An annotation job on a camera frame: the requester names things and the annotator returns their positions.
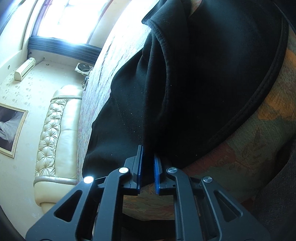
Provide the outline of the cream tufted leather headboard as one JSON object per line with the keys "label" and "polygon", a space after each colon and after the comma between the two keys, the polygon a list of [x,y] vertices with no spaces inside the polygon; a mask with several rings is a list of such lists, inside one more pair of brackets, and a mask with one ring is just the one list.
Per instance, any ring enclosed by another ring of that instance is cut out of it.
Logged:
{"label": "cream tufted leather headboard", "polygon": [[82,88],[65,85],[50,100],[33,182],[35,202],[50,210],[77,183],[77,140]]}

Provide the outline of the white box fan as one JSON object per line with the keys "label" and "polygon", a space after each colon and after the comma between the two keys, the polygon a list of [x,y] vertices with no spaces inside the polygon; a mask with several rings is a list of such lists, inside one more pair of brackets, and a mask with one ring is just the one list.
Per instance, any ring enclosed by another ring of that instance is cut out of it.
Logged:
{"label": "white box fan", "polygon": [[93,66],[90,66],[86,63],[78,63],[75,67],[75,72],[80,73],[83,76],[88,76],[92,69]]}

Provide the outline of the black pants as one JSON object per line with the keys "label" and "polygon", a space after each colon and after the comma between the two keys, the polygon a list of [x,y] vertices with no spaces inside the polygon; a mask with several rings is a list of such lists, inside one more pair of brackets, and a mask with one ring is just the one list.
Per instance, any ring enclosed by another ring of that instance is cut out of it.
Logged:
{"label": "black pants", "polygon": [[288,24],[272,1],[159,1],[143,18],[143,48],[111,82],[92,124],[83,176],[107,176],[144,147],[185,168],[233,134],[259,108],[281,69]]}

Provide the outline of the floral bedspread bed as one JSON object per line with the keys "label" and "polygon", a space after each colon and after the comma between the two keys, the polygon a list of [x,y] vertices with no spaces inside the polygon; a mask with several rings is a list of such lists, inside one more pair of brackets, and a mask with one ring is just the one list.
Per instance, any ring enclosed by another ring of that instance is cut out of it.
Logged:
{"label": "floral bedspread bed", "polygon": [[[83,94],[80,114],[78,159],[81,169],[92,124],[110,97],[112,79],[143,48],[151,30],[142,20],[158,2],[131,1],[114,25],[95,63]],[[202,1],[190,2],[192,10],[196,10]],[[280,11],[278,1],[272,2]],[[269,182],[276,153],[295,135],[295,35],[287,24],[284,60],[262,104],[224,142],[196,162],[181,168],[194,178],[212,176],[240,202],[255,197]],[[173,201],[169,196],[156,195],[152,175],[150,183],[145,184],[142,180],[138,196],[124,197],[123,212],[140,220],[172,219]]]}

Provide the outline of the white wall air conditioner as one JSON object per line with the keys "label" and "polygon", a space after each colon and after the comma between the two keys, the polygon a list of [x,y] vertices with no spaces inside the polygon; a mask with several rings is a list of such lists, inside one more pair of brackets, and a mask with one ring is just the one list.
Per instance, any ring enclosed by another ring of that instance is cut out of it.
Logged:
{"label": "white wall air conditioner", "polygon": [[14,73],[15,81],[22,81],[25,76],[35,67],[36,60],[33,57],[30,57],[25,61]]}

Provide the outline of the framed wall picture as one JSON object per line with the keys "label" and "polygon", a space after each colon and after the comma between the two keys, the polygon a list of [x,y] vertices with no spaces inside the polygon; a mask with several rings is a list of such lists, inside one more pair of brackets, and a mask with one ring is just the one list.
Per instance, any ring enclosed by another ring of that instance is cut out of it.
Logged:
{"label": "framed wall picture", "polygon": [[1,154],[15,157],[16,146],[28,111],[1,103]]}

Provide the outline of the left blue curtain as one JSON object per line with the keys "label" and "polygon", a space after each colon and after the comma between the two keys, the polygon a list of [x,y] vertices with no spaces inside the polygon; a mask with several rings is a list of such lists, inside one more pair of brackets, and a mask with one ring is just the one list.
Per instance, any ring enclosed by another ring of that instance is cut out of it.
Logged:
{"label": "left blue curtain", "polygon": [[95,64],[102,48],[89,44],[73,44],[67,41],[40,36],[29,37],[28,49],[49,52]]}

